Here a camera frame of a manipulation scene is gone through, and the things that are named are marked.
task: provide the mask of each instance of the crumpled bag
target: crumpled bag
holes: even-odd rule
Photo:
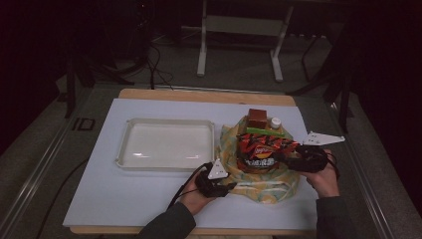
[[[259,203],[275,204],[291,198],[296,194],[300,176],[297,172],[288,170],[283,163],[280,163],[279,168],[265,174],[245,173],[238,168],[236,135],[239,128],[244,127],[245,124],[246,118],[242,118],[233,127],[226,125],[222,127],[216,155],[219,156],[226,171],[230,173],[229,177],[222,179],[222,183],[237,182],[231,193],[247,196]]]

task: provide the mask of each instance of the dark background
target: dark background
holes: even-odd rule
[[[150,34],[139,31],[134,39],[137,44],[128,51],[128,36],[132,36],[137,24],[143,24],[140,26],[143,30],[146,24],[149,30],[167,33],[175,41],[180,39],[181,25],[200,25],[201,1],[143,1],[146,9],[127,10],[132,9],[134,2],[8,0],[0,3],[0,153],[58,96],[55,81],[66,72],[69,46],[93,56],[136,58],[147,54]],[[214,5],[211,4],[210,10],[227,11],[227,5],[211,2]],[[339,51],[353,48],[360,53],[352,90],[359,95],[363,109],[421,213],[422,163],[418,148],[422,135],[419,83],[422,7],[411,1],[379,1],[376,8],[356,10],[353,14],[343,10],[326,13],[301,6],[292,17],[289,31],[318,35],[323,33],[321,19],[343,21],[350,16],[347,31],[353,40]],[[277,13],[278,9],[269,12],[253,4],[237,12],[241,16],[265,18]],[[100,19],[105,19],[113,34],[106,35]]]

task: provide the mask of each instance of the white bottle cap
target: white bottle cap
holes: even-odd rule
[[[272,118],[270,125],[272,128],[277,129],[282,125],[282,121],[278,118]]]

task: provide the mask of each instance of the brown box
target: brown box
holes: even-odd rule
[[[247,127],[264,129],[267,125],[267,111],[249,109]]]

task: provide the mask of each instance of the clear plastic tray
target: clear plastic tray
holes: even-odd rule
[[[213,159],[209,120],[131,119],[115,162],[129,170],[193,171]]]

